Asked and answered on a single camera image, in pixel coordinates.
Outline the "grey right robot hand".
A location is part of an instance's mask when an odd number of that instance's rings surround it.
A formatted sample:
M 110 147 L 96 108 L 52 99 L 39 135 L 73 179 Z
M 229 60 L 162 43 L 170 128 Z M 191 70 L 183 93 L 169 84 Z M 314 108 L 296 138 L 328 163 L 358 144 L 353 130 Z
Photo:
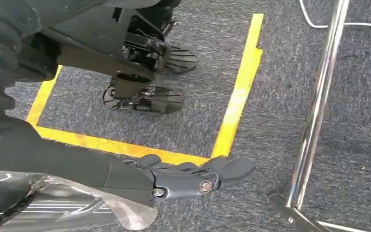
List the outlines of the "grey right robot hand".
M 155 155 L 124 160 L 65 146 L 42 139 L 25 121 L 0 121 L 0 171 L 51 174 L 145 205 L 234 186 L 255 167 L 248 158 L 217 157 L 202 166 L 170 168 L 158 168 L 159 162 Z

